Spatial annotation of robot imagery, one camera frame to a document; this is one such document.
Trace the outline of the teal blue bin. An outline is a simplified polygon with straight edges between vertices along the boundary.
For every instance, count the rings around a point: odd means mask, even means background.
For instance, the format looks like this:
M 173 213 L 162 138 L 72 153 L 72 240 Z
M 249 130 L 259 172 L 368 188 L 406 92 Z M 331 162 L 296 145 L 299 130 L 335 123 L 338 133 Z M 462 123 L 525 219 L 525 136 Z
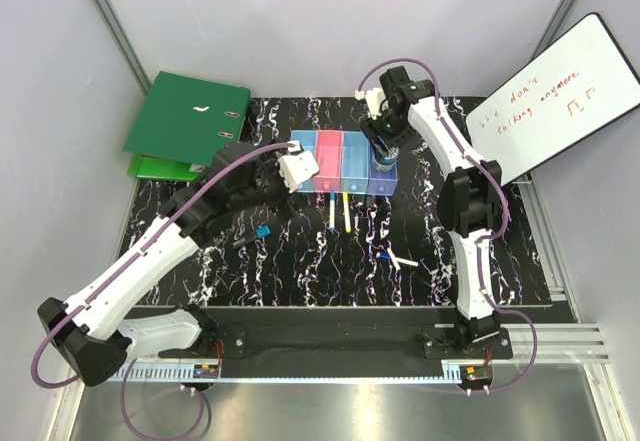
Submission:
M 341 191 L 366 194 L 370 175 L 370 143 L 360 131 L 345 131 L 342 143 Z

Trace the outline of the purple bin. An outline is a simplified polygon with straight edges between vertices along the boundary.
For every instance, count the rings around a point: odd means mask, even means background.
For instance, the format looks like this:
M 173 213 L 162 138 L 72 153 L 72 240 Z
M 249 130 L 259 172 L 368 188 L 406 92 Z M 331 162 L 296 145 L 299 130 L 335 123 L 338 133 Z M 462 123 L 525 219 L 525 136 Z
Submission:
M 369 151 L 370 171 L 366 194 L 391 197 L 395 193 L 398 184 L 397 164 L 394 164 L 387 171 L 380 171 L 375 163 L 374 149 L 370 147 Z

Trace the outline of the pink bin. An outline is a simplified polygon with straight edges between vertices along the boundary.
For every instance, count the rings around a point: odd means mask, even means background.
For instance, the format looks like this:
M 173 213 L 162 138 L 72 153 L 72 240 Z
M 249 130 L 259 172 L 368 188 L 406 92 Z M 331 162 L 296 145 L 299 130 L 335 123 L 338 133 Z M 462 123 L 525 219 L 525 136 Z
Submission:
M 313 178 L 315 192 L 340 191 L 342 147 L 342 131 L 320 130 L 317 132 L 315 159 L 320 171 Z

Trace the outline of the green ring binder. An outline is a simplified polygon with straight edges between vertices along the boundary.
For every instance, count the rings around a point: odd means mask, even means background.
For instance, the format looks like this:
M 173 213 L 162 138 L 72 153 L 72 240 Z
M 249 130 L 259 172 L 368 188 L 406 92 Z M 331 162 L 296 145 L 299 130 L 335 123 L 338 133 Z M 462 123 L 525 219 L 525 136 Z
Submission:
M 249 108 L 248 88 L 161 71 L 125 142 L 128 174 L 189 182 L 237 141 Z

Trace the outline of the light blue bin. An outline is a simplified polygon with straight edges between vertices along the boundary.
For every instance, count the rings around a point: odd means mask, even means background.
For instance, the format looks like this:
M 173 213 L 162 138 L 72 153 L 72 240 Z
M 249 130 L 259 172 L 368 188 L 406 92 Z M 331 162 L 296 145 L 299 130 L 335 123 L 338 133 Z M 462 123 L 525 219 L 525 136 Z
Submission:
M 291 133 L 282 170 L 290 191 L 313 193 L 314 177 L 319 174 L 319 165 L 315 158 L 317 132 L 312 130 L 294 130 Z

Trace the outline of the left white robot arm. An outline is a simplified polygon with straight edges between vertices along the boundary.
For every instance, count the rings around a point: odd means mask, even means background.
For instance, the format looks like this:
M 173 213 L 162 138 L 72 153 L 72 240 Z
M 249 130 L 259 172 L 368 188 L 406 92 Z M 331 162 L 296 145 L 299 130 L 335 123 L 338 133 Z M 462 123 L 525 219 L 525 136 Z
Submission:
M 290 197 L 318 172 L 314 155 L 297 141 L 228 144 L 99 278 L 65 301 L 48 298 L 39 306 L 47 333 L 42 344 L 53 346 L 88 387 L 142 356 L 215 352 L 217 324 L 194 305 L 137 320 L 126 316 L 169 271 L 205 248 L 224 222 L 262 205 L 289 208 Z

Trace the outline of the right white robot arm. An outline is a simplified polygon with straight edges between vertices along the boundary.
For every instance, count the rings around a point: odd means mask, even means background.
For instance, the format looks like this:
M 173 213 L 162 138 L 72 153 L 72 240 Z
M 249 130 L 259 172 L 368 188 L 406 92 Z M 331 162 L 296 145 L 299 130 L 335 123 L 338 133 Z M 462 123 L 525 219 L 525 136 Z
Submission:
M 399 150 L 414 136 L 430 148 L 445 177 L 436 211 L 454 247 L 458 277 L 457 317 L 446 343 L 466 357 L 488 352 L 500 333 L 490 289 L 490 245 L 503 235 L 508 203 L 498 162 L 485 160 L 451 119 L 435 79 L 413 81 L 405 59 L 383 62 L 377 88 L 358 87 L 356 98 L 368 117 L 360 129 L 372 150 L 372 164 L 391 170 Z

